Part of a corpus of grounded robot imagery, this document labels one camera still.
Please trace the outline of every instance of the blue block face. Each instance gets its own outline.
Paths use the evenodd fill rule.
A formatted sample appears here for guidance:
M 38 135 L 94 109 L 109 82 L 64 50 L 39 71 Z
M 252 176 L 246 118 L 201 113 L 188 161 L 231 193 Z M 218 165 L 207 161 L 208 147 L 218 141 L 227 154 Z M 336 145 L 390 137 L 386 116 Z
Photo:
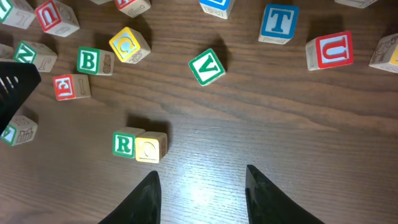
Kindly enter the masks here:
M 225 11 L 229 7 L 231 0 L 200 0 L 200 3 Z
M 268 4 L 261 27 L 261 35 L 291 39 L 297 25 L 299 8 L 297 6 L 285 6 Z

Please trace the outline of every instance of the wooden table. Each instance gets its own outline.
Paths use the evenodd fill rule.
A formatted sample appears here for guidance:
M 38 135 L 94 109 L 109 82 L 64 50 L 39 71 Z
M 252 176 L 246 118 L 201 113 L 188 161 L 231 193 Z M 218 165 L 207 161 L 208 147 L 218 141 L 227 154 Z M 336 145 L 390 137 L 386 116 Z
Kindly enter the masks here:
M 247 164 L 326 223 L 398 220 L 398 75 L 368 67 L 379 39 L 398 32 L 395 0 L 367 9 L 273 1 L 300 8 L 282 46 L 257 41 L 271 1 L 237 0 L 228 20 L 198 0 L 153 0 L 135 19 L 112 2 L 62 2 L 81 25 L 67 38 L 37 20 L 28 30 L 0 26 L 4 44 L 31 40 L 58 53 L 19 112 L 39 122 L 36 139 L 0 143 L 1 223 L 97 223 L 152 170 L 162 223 L 247 223 Z M 52 77 L 76 72 L 78 47 L 107 50 L 125 26 L 152 53 L 137 65 L 117 61 L 111 77 L 90 76 L 91 98 L 57 102 Z M 305 43 L 343 30 L 353 33 L 354 65 L 309 72 Z M 188 62 L 209 47 L 228 73 L 201 87 Z M 112 134 L 125 126 L 168 132 L 164 160 L 113 156 Z

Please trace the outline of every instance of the red block face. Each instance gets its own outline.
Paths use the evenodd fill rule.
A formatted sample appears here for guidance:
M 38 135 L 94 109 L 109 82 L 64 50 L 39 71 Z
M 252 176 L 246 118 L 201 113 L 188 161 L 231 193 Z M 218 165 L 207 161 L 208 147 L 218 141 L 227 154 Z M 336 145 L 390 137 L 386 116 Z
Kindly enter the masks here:
M 52 0 L 35 9 L 35 13 L 44 31 L 48 31 L 61 23 L 61 16 Z
M 76 98 L 71 75 L 62 75 L 53 78 L 55 97 L 58 101 Z
M 119 10 L 130 5 L 134 1 L 136 1 L 136 0 L 114 0 L 114 2 L 116 3 L 116 7 L 118 7 Z
M 331 68 L 354 63 L 351 32 L 326 35 L 317 38 L 319 68 Z

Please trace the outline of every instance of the letter cube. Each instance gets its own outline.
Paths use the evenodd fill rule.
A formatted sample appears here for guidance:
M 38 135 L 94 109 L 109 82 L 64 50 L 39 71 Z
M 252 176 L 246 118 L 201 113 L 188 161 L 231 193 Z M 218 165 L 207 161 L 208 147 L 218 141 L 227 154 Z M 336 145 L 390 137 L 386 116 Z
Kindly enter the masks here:
M 25 116 L 14 116 L 0 138 L 10 146 L 29 142 L 35 138 L 37 124 Z
M 58 1 L 49 0 L 35 12 L 44 32 L 48 34 L 67 37 L 80 29 L 73 9 Z
M 167 134 L 148 131 L 136 138 L 136 160 L 159 163 L 167 153 Z
M 0 59 L 12 59 L 14 49 L 10 46 L 0 44 Z
M 357 7 L 360 9 L 364 9 L 375 2 L 377 2 L 377 0 L 335 0 L 335 3 Z
M 201 86 L 207 86 L 226 74 L 213 49 L 208 49 L 189 62 L 191 71 Z
M 293 39 L 299 8 L 268 4 L 262 18 L 259 41 L 271 44 L 286 44 Z
M 119 60 L 124 63 L 136 64 L 151 52 L 144 37 L 128 27 L 116 34 L 109 44 Z
M 14 54 L 16 62 L 32 63 L 39 72 L 51 72 L 57 58 L 57 54 L 46 45 L 25 40 L 19 43 Z
M 398 73 L 398 34 L 383 37 L 379 41 L 369 66 Z
M 79 47 L 77 70 L 91 75 L 112 75 L 114 53 L 89 47 Z
M 235 0 L 200 0 L 200 6 L 207 14 L 228 19 Z
M 53 78 L 53 84 L 58 101 L 91 96 L 87 75 L 61 75 Z
M 122 128 L 113 133 L 113 154 L 133 159 L 136 156 L 136 138 L 144 134 L 141 128 Z
M 27 29 L 35 19 L 35 11 L 26 0 L 0 0 L 0 22 Z
M 95 4 L 104 4 L 113 0 L 91 0 Z
M 150 9 L 149 0 L 114 0 L 116 7 L 129 17 L 137 17 Z
M 354 63 L 350 31 L 317 37 L 306 44 L 305 51 L 309 71 Z

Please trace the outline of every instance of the green border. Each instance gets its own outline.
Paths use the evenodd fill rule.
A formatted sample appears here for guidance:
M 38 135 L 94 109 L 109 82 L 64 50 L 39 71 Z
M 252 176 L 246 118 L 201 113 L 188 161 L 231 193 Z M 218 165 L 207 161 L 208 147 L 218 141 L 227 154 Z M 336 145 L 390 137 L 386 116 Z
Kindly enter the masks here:
M 6 2 L 7 2 L 8 4 L 10 4 L 11 8 L 10 8 L 10 10 L 8 10 L 8 12 L 7 12 L 6 15 L 4 16 L 4 18 L 3 18 L 3 19 L 0 19 L 0 22 L 1 22 L 1 23 L 3 23 L 4 21 L 6 21 L 8 15 L 9 15 L 10 12 L 12 11 L 12 9 L 14 8 L 14 5 L 11 4 L 10 1 L 6 0 Z
M 17 60 L 17 54 L 18 54 L 18 51 L 19 51 L 19 49 L 20 49 L 20 47 L 21 47 L 22 44 L 24 44 L 27 48 L 29 48 L 29 49 L 31 49 L 33 52 L 35 52 L 35 55 L 33 56 L 33 59 L 32 59 L 32 62 L 31 62 L 31 63 L 34 63 L 35 60 L 36 60 L 37 52 L 35 51 L 35 49 L 33 49 L 31 46 L 29 46 L 29 44 L 27 44 L 27 43 L 24 42 L 23 40 L 18 44 L 18 47 L 17 47 L 17 49 L 16 49 L 16 51 L 15 51 L 15 54 L 14 54 L 14 61 L 19 62 L 19 63 L 25 63 L 25 62 L 20 62 L 20 61 Z
M 96 62 L 96 68 L 95 68 L 95 72 L 80 68 L 80 51 L 81 50 L 86 50 L 89 52 L 95 52 L 98 54 L 97 56 L 97 62 Z M 99 49 L 94 49 L 91 47 L 79 47 L 78 53 L 77 53 L 77 70 L 81 73 L 87 73 L 90 75 L 97 75 L 98 74 L 98 70 L 100 69 L 100 57 L 101 57 L 101 52 Z
M 213 55 L 214 59 L 216 60 L 217 65 L 219 66 L 221 71 L 219 73 L 217 73 L 216 75 L 213 75 L 210 79 L 208 79 L 207 81 L 204 82 L 200 78 L 198 71 L 196 71 L 195 67 L 193 66 L 193 63 L 195 63 L 197 60 L 203 58 L 203 56 L 208 54 L 209 52 Z M 200 54 L 199 56 L 197 56 L 196 58 L 194 58 L 192 61 L 189 62 L 189 67 L 191 68 L 193 74 L 195 75 L 195 77 L 197 78 L 197 80 L 201 86 L 210 84 L 211 82 L 213 82 L 216 78 L 218 78 L 221 74 L 223 74 L 225 72 L 223 65 L 221 64 L 220 60 L 218 59 L 218 57 L 213 49 L 208 49 L 208 50 L 204 51 L 202 54 Z
M 124 153 L 116 152 L 116 147 L 114 145 L 116 142 L 116 135 L 132 137 L 132 154 L 131 154 L 131 156 L 126 156 Z M 136 136 L 133 134 L 126 134 L 126 133 L 120 133 L 120 132 L 113 133 L 112 153 L 115 156 L 134 159 L 136 157 Z
M 13 146 L 14 145 L 14 141 L 15 141 L 15 137 L 17 136 L 17 132 L 18 132 L 18 129 L 16 129 L 13 125 L 11 125 L 11 124 L 8 124 L 7 125 L 7 128 L 8 127 L 12 127 L 13 129 L 14 129 L 14 131 L 15 131 L 15 134 L 14 134 L 14 136 L 12 137 L 12 140 L 11 140 L 11 143 L 9 143 L 9 142 L 7 142 L 3 137 L 1 137 L 1 140 L 3 140 L 5 143 L 7 143 L 9 146 Z

